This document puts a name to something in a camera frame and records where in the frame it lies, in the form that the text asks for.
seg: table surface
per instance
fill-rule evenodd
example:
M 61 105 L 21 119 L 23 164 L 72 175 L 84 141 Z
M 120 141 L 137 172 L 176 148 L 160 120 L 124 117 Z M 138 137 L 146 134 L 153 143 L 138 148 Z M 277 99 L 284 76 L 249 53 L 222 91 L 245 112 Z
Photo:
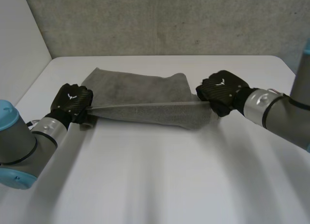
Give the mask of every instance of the table surface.
M 62 57 L 17 105 L 40 119 L 65 83 L 104 70 L 201 80 L 228 70 L 252 87 L 290 93 L 294 74 L 273 56 Z M 71 125 L 29 190 L 0 186 L 2 224 L 310 223 L 310 155 L 237 111 L 199 131 L 100 119 Z

